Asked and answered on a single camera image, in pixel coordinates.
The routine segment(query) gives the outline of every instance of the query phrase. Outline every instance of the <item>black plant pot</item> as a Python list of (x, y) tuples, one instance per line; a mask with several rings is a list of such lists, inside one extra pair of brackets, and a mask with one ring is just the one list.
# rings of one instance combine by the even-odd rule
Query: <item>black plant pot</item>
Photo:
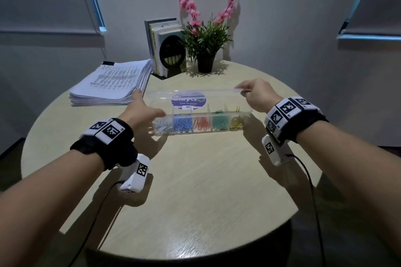
[(198, 71), (201, 73), (212, 72), (215, 57), (216, 55), (197, 55)]

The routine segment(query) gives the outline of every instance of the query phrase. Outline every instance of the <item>stack of paper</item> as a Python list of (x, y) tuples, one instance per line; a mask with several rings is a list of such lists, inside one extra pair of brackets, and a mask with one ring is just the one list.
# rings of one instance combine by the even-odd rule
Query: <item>stack of paper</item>
[(143, 96), (151, 73), (150, 59), (101, 65), (71, 88), (70, 102), (73, 106), (128, 105), (136, 89)]

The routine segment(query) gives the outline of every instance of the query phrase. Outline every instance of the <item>circular sticker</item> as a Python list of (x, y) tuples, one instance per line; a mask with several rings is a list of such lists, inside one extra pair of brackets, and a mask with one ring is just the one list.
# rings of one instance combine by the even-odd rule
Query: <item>circular sticker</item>
[(171, 99), (171, 103), (180, 110), (196, 110), (206, 104), (206, 97), (200, 92), (179, 92)]

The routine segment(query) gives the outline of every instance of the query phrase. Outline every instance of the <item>hand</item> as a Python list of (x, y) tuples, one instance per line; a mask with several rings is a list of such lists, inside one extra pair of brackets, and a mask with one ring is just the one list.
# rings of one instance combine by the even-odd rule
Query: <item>hand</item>
[(245, 80), (235, 88), (243, 89), (241, 94), (246, 97), (250, 107), (258, 112), (268, 113), (283, 99), (268, 82), (261, 78)]
[(152, 122), (156, 117), (164, 116), (166, 113), (162, 109), (151, 108), (145, 104), (141, 90), (138, 89), (132, 94), (132, 102), (118, 118), (134, 129), (141, 124)]

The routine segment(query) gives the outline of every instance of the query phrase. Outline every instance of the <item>forearm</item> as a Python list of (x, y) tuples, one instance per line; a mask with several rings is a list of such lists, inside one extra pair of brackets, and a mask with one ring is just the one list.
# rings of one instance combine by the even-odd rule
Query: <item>forearm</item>
[(104, 168), (97, 154), (71, 150), (0, 196), (2, 266), (32, 262)]
[(401, 254), (401, 159), (322, 121), (299, 133), (297, 142)]

